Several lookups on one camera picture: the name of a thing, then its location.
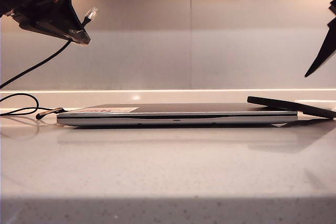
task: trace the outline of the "black object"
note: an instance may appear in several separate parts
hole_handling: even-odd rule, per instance
[[[0,17],[11,16],[20,28],[88,44],[90,37],[71,0],[0,0]]]
[[[321,118],[336,118],[336,112],[331,110],[325,110],[318,107],[313,107],[309,105],[304,105],[297,102],[288,102],[283,100],[261,98],[261,97],[248,97],[247,102],[265,105],[272,108],[280,108],[293,111],[301,111],[306,115],[319,116]]]
[[[331,2],[329,9],[336,14],[336,0]],[[324,39],[322,47],[319,54],[317,55],[315,61],[308,69],[305,77],[314,73],[320,66],[323,65],[336,51],[336,18],[333,19],[329,24],[329,31]]]

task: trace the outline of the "white countertop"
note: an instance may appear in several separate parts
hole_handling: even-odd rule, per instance
[[[1,118],[2,223],[336,220],[335,121],[81,129],[32,118]]]

